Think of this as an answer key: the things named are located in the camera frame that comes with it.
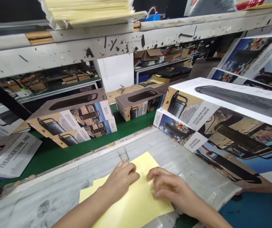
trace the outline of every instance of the metal shelf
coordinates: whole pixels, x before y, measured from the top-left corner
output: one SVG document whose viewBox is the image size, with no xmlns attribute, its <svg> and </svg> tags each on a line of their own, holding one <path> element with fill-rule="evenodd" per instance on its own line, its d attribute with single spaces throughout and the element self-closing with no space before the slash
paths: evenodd
<svg viewBox="0 0 272 228">
<path fill-rule="evenodd" d="M 59 93 L 64 93 L 64 92 L 68 92 L 71 90 L 75 90 L 75 89 L 80 89 L 86 86 L 90 86 L 90 85 L 95 85 L 96 89 L 98 88 L 97 86 L 97 81 L 101 81 L 101 78 L 99 77 L 94 77 L 94 78 L 90 78 L 84 81 L 79 81 L 79 82 L 75 82 L 75 83 L 71 83 L 71 84 L 64 84 L 62 85 L 63 88 L 60 88 L 60 86 L 57 86 L 56 88 L 52 88 L 51 90 L 46 90 L 40 94 L 32 94 L 28 97 L 23 97 L 23 98 L 18 98 L 17 100 L 20 103 L 25 103 L 25 102 L 30 102 L 30 101 L 34 101 L 37 99 L 41 99 L 41 98 L 45 98 L 45 97 L 49 97 L 52 95 L 56 95 Z"/>
<path fill-rule="evenodd" d="M 173 64 L 173 63 L 183 62 L 185 60 L 189 60 L 189 59 L 192 59 L 192 58 L 193 58 L 193 56 L 189 57 L 189 58 L 178 59 L 178 60 L 173 61 L 173 62 L 163 62 L 163 63 L 155 64 L 155 65 L 152 65 L 152 66 L 143 66 L 143 67 L 141 67 L 139 69 L 134 69 L 134 71 L 136 72 L 136 84 L 139 83 L 139 73 L 140 72 L 147 71 L 147 70 L 152 70 L 152 69 L 155 69 L 155 68 L 158 68 L 158 67 L 167 66 L 167 65 L 170 65 L 170 64 Z"/>
<path fill-rule="evenodd" d="M 136 33 L 132 24 L 57 30 L 50 32 L 56 43 L 38 46 L 30 46 L 24 34 L 3 36 L 0 78 L 271 25 L 272 9 L 261 9 L 142 22 Z"/>
</svg>

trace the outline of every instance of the yellow paper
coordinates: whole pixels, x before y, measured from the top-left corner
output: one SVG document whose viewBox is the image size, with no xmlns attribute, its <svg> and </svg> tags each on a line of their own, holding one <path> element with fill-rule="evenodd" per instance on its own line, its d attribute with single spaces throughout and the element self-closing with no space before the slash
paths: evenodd
<svg viewBox="0 0 272 228">
<path fill-rule="evenodd" d="M 155 79 L 151 79 L 150 81 L 152 81 L 152 82 L 154 82 L 154 83 L 157 83 L 157 84 L 162 84 L 162 83 L 164 83 L 164 82 L 157 81 L 157 80 L 155 80 Z"/>
<path fill-rule="evenodd" d="M 174 211 L 169 200 L 156 199 L 153 196 L 153 180 L 147 181 L 147 174 L 151 168 L 159 166 L 149 152 L 131 161 L 137 167 L 140 178 L 130 185 L 127 193 L 114 203 L 104 215 L 95 223 L 94 228 L 139 228 L 158 216 Z M 94 180 L 93 186 L 80 191 L 79 203 L 91 196 L 108 176 Z"/>
</svg>

